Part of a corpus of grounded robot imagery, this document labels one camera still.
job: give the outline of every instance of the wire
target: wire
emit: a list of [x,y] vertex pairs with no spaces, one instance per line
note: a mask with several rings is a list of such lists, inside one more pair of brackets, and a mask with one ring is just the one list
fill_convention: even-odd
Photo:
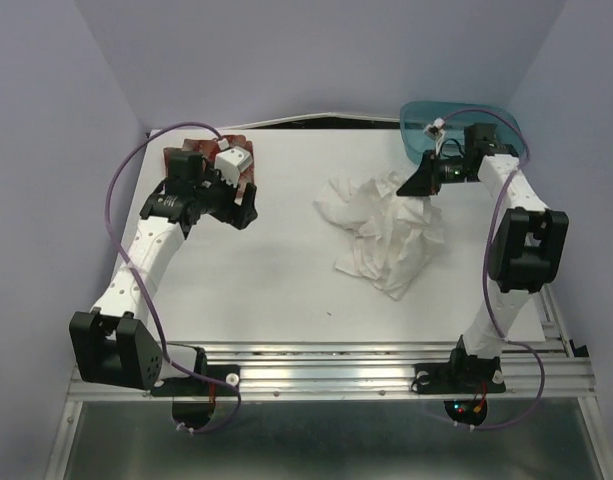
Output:
[[462,147],[462,144],[459,143],[459,140],[457,140],[456,138],[449,138],[447,140],[444,140],[442,145],[439,147],[439,156],[440,157],[441,157],[442,153],[444,152],[444,145],[446,145],[448,142],[454,143],[455,145],[457,145],[457,150],[459,151],[459,154],[462,157],[464,156],[464,148]]
[[[119,179],[119,176],[121,175],[121,173],[126,168],[126,165],[128,165],[128,163],[135,157],[135,155],[137,155],[137,153],[142,148],[146,147],[150,142],[152,142],[156,138],[161,137],[165,133],[168,133],[171,130],[176,130],[176,129],[182,128],[182,127],[199,127],[199,128],[204,128],[204,129],[212,132],[213,134],[215,134],[217,136],[218,140],[221,140],[223,138],[221,133],[219,133],[215,128],[211,127],[210,125],[207,125],[206,123],[201,123],[201,122],[182,122],[182,123],[176,123],[174,125],[170,125],[170,126],[168,126],[166,128],[163,128],[159,132],[151,135],[141,145],[135,147],[126,156],[126,158],[124,158],[124,160],[122,160],[122,162],[120,163],[119,167],[117,168],[117,171],[114,173],[113,177],[110,180],[110,183],[108,185],[108,190],[106,192],[106,202],[104,204],[104,222],[106,224],[106,230],[108,231],[108,236],[110,237],[110,240],[113,243],[113,245],[115,247],[115,250],[117,250],[117,253],[119,253],[119,255],[122,257],[124,262],[126,262],[126,265],[130,266],[130,265],[133,265],[133,263],[131,262],[130,256],[128,255],[128,252],[124,249],[124,247],[122,247],[121,240],[119,239],[117,233],[115,232],[115,228],[113,227],[113,224],[112,224],[111,218],[110,218],[110,206],[111,206],[111,200],[112,200],[112,197],[113,197],[113,190],[115,189],[115,184],[117,183],[117,180]],[[199,373],[195,373],[194,371],[189,370],[188,368],[178,364],[172,358],[170,358],[170,355],[168,353],[168,343],[166,342],[166,335],[164,334],[164,328],[162,327],[162,322],[161,322],[161,319],[159,318],[159,314],[157,313],[157,309],[155,308],[155,304],[153,303],[153,299],[150,296],[150,294],[148,293],[148,290],[146,289],[146,285],[144,284],[144,280],[142,279],[142,277],[141,277],[140,273],[137,271],[137,269],[135,269],[132,266],[130,266],[129,268],[130,268],[131,273],[133,274],[133,278],[135,279],[135,282],[137,283],[137,286],[139,287],[139,290],[142,293],[142,296],[144,297],[144,301],[146,302],[146,306],[148,307],[148,311],[150,312],[151,317],[153,317],[153,322],[155,323],[155,327],[157,329],[157,334],[159,335],[159,340],[160,340],[161,348],[162,348],[162,356],[164,357],[164,360],[166,360],[173,368],[175,368],[175,369],[179,370],[180,372],[188,375],[189,377],[192,377],[192,378],[194,378],[196,380],[199,380],[201,382],[210,383],[210,384],[215,385],[215,386],[220,386],[220,387],[228,388],[228,389],[232,390],[237,395],[237,403],[235,405],[235,408],[230,413],[230,415],[228,415],[228,417],[226,417],[224,420],[222,420],[221,422],[217,423],[216,425],[205,426],[205,427],[199,428],[197,430],[190,429],[190,428],[187,429],[187,430],[191,434],[194,434],[194,433],[209,433],[209,432],[215,432],[215,431],[225,427],[226,425],[228,425],[233,420],[233,418],[235,417],[235,415],[239,411],[239,407],[241,406],[242,396],[241,396],[241,393],[239,392],[239,389],[234,387],[234,386],[232,386],[232,385],[230,385],[230,384],[228,384],[228,383],[226,383],[226,382],[224,382],[224,381],[222,381],[222,380],[217,380],[216,378],[210,378],[210,377],[207,377],[205,375],[201,375]]]
[[217,405],[217,387],[214,383],[210,384],[208,388],[208,402],[213,406],[213,411],[215,410],[215,406]]
[[[485,381],[482,382],[482,387],[483,387],[482,390],[486,389],[486,382]],[[473,396],[473,399],[470,401],[470,403],[473,403],[473,402],[475,402],[475,400],[477,400],[477,395],[479,395],[479,387],[475,388],[475,395]]]
[[486,392],[486,382],[482,382],[482,388],[484,392],[483,392],[482,399],[480,400],[479,404],[473,409],[475,413],[481,412],[482,407],[484,406],[484,403],[486,403],[486,394],[488,393]]
[[484,251],[484,266],[482,269],[482,289],[484,292],[484,303],[486,304],[486,310],[488,311],[490,320],[493,324],[493,327],[495,327],[495,331],[497,332],[497,335],[499,335],[499,338],[507,345],[514,345],[517,347],[521,347],[535,357],[535,360],[537,361],[537,365],[539,366],[539,375],[540,375],[539,388],[537,390],[537,394],[535,395],[535,399],[533,400],[531,405],[524,411],[524,413],[522,413],[521,415],[519,415],[518,417],[512,420],[509,420],[507,422],[503,422],[500,424],[496,424],[496,425],[480,425],[479,427],[473,427],[472,425],[471,426],[464,425],[465,427],[468,427],[471,429],[474,428],[475,430],[501,430],[503,428],[508,428],[508,427],[517,425],[518,423],[520,423],[522,420],[524,420],[526,417],[528,417],[535,411],[535,409],[537,408],[537,405],[539,404],[539,401],[542,398],[542,394],[544,393],[544,386],[546,384],[546,370],[544,369],[544,362],[540,358],[539,353],[537,353],[537,350],[535,350],[533,347],[531,347],[527,343],[516,342],[516,341],[509,340],[508,338],[506,338],[506,334],[499,326],[499,322],[497,321],[497,317],[495,316],[495,312],[493,311],[493,307],[490,302],[490,294],[488,292],[488,265],[490,263],[490,248],[493,243],[493,236],[495,234],[495,226],[497,225],[497,218],[499,217],[499,212],[501,210],[502,203],[504,201],[504,195],[506,194],[506,191],[508,190],[510,183],[513,181],[513,178],[515,177],[517,172],[519,172],[522,168],[524,168],[528,164],[528,162],[530,162],[530,149],[528,148],[528,142],[526,142],[526,139],[524,138],[522,133],[519,131],[519,129],[515,127],[515,125],[510,123],[508,120],[506,120],[501,115],[493,112],[492,110],[488,110],[486,108],[464,108],[461,110],[456,110],[452,112],[451,114],[445,116],[444,121],[447,121],[448,119],[456,117],[457,115],[461,115],[463,113],[484,113],[486,115],[495,117],[497,120],[499,120],[504,125],[506,125],[508,128],[510,128],[511,131],[515,135],[517,135],[517,138],[519,138],[519,140],[522,142],[522,145],[524,146],[524,158],[520,159],[519,164],[517,165],[517,168],[508,175],[508,178],[502,185],[502,189],[499,192],[499,196],[497,197],[497,200],[495,201],[495,209],[493,210],[493,216],[490,221],[490,227],[488,229],[488,237],[486,239],[486,249]]

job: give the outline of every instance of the blue transparent object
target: blue transparent object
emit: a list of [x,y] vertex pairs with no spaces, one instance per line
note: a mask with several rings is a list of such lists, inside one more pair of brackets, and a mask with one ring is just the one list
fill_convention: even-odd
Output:
[[[419,165],[425,150],[435,148],[435,142],[424,134],[424,127],[433,122],[438,117],[444,117],[456,110],[464,108],[485,108],[502,118],[506,119],[519,130],[519,125],[515,117],[503,108],[491,107],[475,103],[451,103],[451,102],[411,102],[404,105],[400,111],[399,128],[404,141],[406,155],[415,164]],[[454,138],[462,145],[464,144],[464,127],[473,123],[494,123],[497,125],[497,136],[502,143],[510,143],[521,155],[524,146],[519,137],[506,125],[491,115],[483,112],[462,113],[451,118],[446,125],[446,140]],[[449,142],[444,147],[447,155],[457,155],[457,146]]]

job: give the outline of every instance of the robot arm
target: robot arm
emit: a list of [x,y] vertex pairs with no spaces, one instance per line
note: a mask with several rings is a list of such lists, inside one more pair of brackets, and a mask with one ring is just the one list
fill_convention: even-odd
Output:
[[240,174],[250,152],[235,147],[219,153],[214,167],[196,152],[171,155],[167,177],[140,212],[129,249],[131,264],[117,269],[90,312],[76,312],[69,331],[84,381],[150,390],[162,369],[160,346],[146,329],[148,309],[131,269],[153,297],[173,255],[200,217],[210,214],[241,230],[257,218],[256,188],[246,185],[236,202]]
[[[433,126],[441,130],[442,126]],[[424,153],[415,174],[397,192],[400,196],[436,195],[444,183],[482,182],[494,198],[518,168],[517,153],[497,141],[496,126],[474,124],[464,130],[464,154],[440,159],[440,148]],[[434,132],[439,141],[440,131]],[[508,333],[521,308],[557,274],[568,217],[552,211],[515,173],[502,199],[501,221],[488,250],[488,289],[497,323]],[[418,393],[470,393],[482,383],[489,393],[505,391],[500,356],[503,339],[484,302],[472,325],[459,339],[447,364],[416,365]]]

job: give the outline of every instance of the metal panel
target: metal panel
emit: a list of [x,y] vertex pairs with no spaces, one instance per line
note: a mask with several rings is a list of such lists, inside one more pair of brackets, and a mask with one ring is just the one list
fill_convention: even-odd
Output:
[[[490,422],[527,403],[491,402]],[[601,478],[574,399],[481,434],[430,416],[441,412],[440,402],[247,405],[223,432],[191,437],[175,431],[167,403],[89,403],[66,478]]]

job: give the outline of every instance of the white platform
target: white platform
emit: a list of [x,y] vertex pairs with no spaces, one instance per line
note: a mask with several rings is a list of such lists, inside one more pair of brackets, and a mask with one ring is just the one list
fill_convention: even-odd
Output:
[[[326,223],[313,200],[337,174],[364,180],[410,169],[398,131],[245,130],[255,148],[259,218],[237,231],[204,217],[173,258],[155,304],[168,340],[456,341],[482,301],[481,263],[493,202],[480,184],[445,186],[435,204],[446,245],[404,298],[333,270],[349,234]],[[203,131],[177,131],[148,148],[131,205],[130,244],[146,197],[163,178],[162,149]],[[541,308],[524,307],[510,338],[543,341]],[[155,330],[149,321],[149,329]]]

